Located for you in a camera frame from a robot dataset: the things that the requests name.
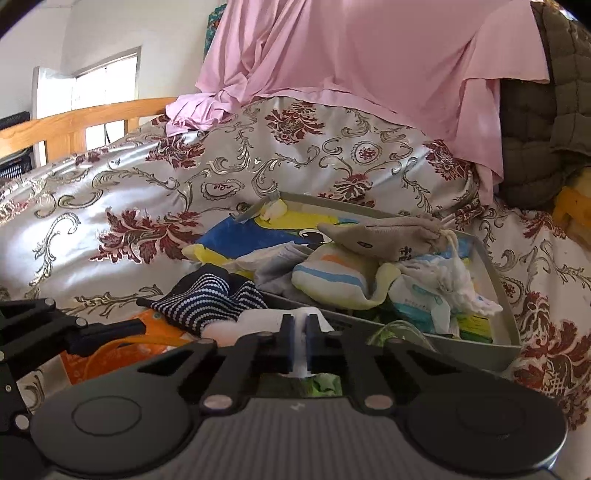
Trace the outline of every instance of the satin bedspread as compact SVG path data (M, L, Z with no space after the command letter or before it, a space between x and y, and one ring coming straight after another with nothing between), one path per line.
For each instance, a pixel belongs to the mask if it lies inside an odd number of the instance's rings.
M166 122L0 189L2 299L52 297L90 322L130 318L137 298L158 299L193 270L182 247L277 189L450 216L483 240L511 301L524 348L507 374L567 416L557 472L591 475L591 259L550 215L482 206L473 164L444 142L354 109L275 97L209 132L167 137ZM68 382L56 358L19 385L35 410Z

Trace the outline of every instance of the pink sheet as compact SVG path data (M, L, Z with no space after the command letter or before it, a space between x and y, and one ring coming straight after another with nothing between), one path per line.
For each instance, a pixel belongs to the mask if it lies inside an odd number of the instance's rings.
M207 130L255 97L373 113L503 177L499 80L548 81L529 0L230 0L168 135Z

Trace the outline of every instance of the black heater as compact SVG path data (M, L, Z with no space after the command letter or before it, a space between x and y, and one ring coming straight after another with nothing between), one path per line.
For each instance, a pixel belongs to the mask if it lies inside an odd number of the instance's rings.
M15 115L2 118L0 119L0 130L28 122L30 119L31 115L29 112L16 113ZM0 158L0 185L31 171L33 169L32 153L33 148L28 147L8 157Z

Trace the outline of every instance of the white wall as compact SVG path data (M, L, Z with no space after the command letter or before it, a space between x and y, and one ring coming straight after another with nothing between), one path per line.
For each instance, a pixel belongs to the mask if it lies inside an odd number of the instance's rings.
M80 0L72 8L61 71L73 73L142 47L140 98L193 93L205 29L219 0Z
M30 111L35 67L60 68L71 2L43 4L0 39L0 118Z

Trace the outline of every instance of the wooden bed frame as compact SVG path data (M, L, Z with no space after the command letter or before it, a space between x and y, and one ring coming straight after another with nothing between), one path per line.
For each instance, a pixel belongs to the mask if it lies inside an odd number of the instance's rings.
M127 134L139 127L141 117L161 115L164 108L175 100L176 98L151 98L112 103L15 125L0 130L0 158L43 141L46 144L48 162L66 155L84 153L87 150L86 128L124 120Z

